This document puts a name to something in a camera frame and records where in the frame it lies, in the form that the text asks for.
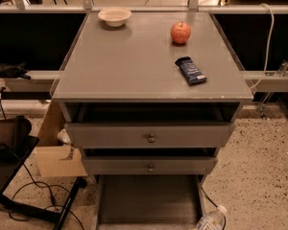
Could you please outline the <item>clear plastic water bottle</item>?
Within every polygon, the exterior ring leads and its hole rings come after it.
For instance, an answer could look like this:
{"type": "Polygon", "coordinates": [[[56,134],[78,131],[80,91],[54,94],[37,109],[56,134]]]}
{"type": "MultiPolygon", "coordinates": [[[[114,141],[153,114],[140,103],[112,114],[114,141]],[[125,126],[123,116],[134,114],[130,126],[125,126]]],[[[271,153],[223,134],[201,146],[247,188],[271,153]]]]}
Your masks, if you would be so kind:
{"type": "Polygon", "coordinates": [[[195,230],[224,230],[227,212],[225,206],[219,205],[214,211],[200,218],[195,230]]]}

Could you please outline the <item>grey drawer cabinet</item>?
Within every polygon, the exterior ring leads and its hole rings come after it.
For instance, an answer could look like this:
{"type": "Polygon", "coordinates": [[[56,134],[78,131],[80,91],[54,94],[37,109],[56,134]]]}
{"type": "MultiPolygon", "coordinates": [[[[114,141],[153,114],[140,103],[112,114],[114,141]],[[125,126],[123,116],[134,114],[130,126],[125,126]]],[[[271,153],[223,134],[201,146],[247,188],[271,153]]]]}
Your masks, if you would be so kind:
{"type": "MultiPolygon", "coordinates": [[[[252,93],[211,16],[202,12],[134,13],[113,29],[90,13],[53,95],[66,123],[191,125],[234,123],[252,93]],[[191,36],[175,43],[171,28],[191,36]],[[206,82],[189,85],[175,64],[191,57],[206,82]]],[[[93,156],[214,157],[220,148],[82,149],[93,156]]]]}

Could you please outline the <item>brass top drawer knob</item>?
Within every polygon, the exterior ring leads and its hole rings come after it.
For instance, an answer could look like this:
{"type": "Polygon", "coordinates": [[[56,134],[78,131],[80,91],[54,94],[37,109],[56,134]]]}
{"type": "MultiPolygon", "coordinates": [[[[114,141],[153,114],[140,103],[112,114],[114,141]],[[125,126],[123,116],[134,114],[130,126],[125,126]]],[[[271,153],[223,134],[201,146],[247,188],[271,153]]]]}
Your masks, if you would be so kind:
{"type": "Polygon", "coordinates": [[[156,141],[156,138],[155,138],[154,134],[149,134],[148,142],[149,143],[154,143],[155,141],[156,141]]]}

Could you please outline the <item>brass drawer knob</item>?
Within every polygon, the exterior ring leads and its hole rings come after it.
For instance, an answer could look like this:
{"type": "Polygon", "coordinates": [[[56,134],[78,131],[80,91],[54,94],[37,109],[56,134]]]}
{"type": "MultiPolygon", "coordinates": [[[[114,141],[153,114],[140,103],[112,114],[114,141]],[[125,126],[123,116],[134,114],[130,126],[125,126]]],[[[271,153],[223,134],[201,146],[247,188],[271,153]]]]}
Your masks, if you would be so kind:
{"type": "Polygon", "coordinates": [[[155,141],[156,141],[156,138],[155,138],[154,134],[149,134],[148,142],[149,143],[154,143],[155,141]]]}
{"type": "Polygon", "coordinates": [[[154,172],[154,167],[152,165],[149,165],[147,168],[148,173],[153,173],[154,172]]]}

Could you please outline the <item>grey middle drawer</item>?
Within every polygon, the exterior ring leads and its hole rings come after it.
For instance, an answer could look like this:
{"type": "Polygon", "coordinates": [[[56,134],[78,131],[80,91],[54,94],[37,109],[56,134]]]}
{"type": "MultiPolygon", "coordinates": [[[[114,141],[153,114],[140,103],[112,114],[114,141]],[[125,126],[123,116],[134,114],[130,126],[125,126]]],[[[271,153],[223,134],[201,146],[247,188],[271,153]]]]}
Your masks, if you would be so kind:
{"type": "Polygon", "coordinates": [[[174,156],[93,156],[83,164],[89,174],[209,174],[217,159],[214,157],[174,156]],[[149,165],[154,172],[148,172],[149,165]]]}

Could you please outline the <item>grey drawer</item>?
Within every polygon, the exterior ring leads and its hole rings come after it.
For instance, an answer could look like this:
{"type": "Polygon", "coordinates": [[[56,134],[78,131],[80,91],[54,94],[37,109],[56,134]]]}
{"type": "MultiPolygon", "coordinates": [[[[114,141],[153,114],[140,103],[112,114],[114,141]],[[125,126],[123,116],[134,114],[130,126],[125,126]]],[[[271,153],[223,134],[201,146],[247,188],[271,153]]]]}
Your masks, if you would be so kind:
{"type": "Polygon", "coordinates": [[[191,125],[135,125],[67,123],[73,145],[82,149],[221,148],[235,123],[191,125]],[[148,142],[149,134],[156,138],[148,142]]]}
{"type": "Polygon", "coordinates": [[[93,156],[83,164],[89,174],[209,174],[217,159],[214,157],[174,156],[93,156]],[[149,165],[154,172],[148,172],[149,165]]]}
{"type": "Polygon", "coordinates": [[[103,175],[91,230],[193,230],[204,213],[195,175],[103,175]]]}

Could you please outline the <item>brass middle drawer knob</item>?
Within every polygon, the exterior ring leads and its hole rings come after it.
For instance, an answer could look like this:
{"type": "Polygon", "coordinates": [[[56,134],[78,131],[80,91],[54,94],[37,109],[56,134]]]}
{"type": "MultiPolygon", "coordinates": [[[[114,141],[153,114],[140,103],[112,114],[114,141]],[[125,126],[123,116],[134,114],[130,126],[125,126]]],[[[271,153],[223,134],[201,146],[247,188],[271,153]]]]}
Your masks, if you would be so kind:
{"type": "Polygon", "coordinates": [[[147,168],[148,173],[153,173],[154,172],[154,167],[152,165],[149,165],[147,168]]]}

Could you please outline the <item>grey top drawer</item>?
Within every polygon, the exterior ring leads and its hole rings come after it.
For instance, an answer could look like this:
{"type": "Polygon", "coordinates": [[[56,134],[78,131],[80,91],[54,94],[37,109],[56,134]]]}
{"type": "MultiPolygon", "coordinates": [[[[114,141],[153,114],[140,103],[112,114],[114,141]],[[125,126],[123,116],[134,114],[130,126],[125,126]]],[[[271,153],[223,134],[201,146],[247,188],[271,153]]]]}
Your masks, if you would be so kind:
{"type": "Polygon", "coordinates": [[[73,145],[82,149],[221,148],[235,123],[191,125],[135,125],[67,123],[73,145]],[[156,138],[148,142],[149,134],[156,138]]]}

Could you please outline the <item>grey bottom drawer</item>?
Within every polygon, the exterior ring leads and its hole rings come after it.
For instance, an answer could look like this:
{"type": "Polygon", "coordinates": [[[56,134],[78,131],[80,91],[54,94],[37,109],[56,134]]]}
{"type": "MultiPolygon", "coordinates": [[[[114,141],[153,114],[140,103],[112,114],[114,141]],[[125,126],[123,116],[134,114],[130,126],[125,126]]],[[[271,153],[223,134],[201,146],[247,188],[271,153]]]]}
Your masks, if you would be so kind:
{"type": "Polygon", "coordinates": [[[91,230],[193,230],[204,213],[195,175],[103,175],[91,230]]]}

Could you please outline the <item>dark blue snack bar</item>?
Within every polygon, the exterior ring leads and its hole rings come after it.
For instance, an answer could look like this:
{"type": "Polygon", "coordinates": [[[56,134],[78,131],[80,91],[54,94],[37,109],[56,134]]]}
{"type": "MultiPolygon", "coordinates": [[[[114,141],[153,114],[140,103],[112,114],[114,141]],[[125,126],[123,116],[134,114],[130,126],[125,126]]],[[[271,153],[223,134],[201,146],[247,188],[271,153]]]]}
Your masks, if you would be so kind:
{"type": "Polygon", "coordinates": [[[175,61],[175,64],[189,85],[206,82],[206,76],[196,66],[191,57],[180,57],[175,61]]]}

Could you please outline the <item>red apple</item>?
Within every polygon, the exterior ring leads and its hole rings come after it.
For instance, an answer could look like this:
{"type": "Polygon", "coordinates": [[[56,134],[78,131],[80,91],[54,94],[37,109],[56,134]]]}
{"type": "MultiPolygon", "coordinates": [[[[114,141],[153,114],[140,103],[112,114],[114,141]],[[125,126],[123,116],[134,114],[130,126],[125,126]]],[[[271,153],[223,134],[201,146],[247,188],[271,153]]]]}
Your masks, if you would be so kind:
{"type": "Polygon", "coordinates": [[[172,40],[177,44],[184,44],[191,36],[191,28],[186,22],[175,23],[170,32],[172,40]]]}

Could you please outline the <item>white bowl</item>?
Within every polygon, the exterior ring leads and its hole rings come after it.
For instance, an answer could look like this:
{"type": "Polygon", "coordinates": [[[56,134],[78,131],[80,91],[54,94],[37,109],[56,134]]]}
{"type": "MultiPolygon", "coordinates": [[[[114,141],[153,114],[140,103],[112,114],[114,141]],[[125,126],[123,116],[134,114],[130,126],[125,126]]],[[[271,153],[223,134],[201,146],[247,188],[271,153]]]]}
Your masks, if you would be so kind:
{"type": "Polygon", "coordinates": [[[132,16],[132,12],[126,8],[110,7],[98,12],[98,17],[110,27],[121,27],[132,16]]]}

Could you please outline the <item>cardboard box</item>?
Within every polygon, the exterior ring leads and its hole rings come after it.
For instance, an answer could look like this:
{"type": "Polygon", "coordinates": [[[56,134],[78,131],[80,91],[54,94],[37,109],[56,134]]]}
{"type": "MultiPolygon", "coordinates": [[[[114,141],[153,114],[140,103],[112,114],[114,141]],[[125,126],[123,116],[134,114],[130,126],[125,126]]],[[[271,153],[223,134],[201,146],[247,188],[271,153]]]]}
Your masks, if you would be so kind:
{"type": "Polygon", "coordinates": [[[64,125],[60,106],[51,102],[42,120],[35,148],[42,177],[87,176],[81,153],[72,145],[64,125]]]}

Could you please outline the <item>black monitor stand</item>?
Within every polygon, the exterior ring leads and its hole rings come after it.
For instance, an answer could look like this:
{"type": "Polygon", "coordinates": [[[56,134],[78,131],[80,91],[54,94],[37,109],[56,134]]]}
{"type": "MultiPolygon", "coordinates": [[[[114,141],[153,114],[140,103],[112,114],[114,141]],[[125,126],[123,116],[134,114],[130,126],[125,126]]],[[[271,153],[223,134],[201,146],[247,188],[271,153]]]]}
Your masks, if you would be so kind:
{"type": "Polygon", "coordinates": [[[50,211],[48,207],[41,209],[16,202],[4,195],[4,191],[39,141],[37,137],[30,135],[31,130],[31,122],[23,116],[0,120],[0,204],[9,211],[10,216],[17,213],[29,219],[45,220],[55,224],[53,230],[61,230],[77,192],[86,186],[82,177],[75,180],[62,206],[52,201],[52,207],[60,209],[57,212],[50,211]]]}

